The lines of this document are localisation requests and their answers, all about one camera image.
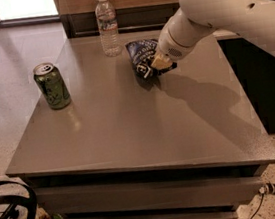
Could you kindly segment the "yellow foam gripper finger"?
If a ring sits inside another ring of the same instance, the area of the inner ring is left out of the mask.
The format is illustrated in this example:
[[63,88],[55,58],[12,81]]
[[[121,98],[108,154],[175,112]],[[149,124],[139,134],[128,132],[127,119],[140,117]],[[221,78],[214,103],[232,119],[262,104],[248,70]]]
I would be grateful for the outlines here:
[[173,64],[173,62],[170,60],[170,58],[168,56],[157,53],[157,54],[155,54],[155,57],[153,58],[151,67],[156,70],[164,70],[166,68],[171,67],[172,64]]

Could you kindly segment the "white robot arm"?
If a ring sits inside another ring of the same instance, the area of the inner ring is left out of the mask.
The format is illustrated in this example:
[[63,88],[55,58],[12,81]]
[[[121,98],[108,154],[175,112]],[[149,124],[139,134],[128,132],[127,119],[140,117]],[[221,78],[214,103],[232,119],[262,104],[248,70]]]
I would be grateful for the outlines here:
[[160,33],[151,68],[172,66],[217,29],[233,32],[275,56],[274,0],[179,0],[179,7]]

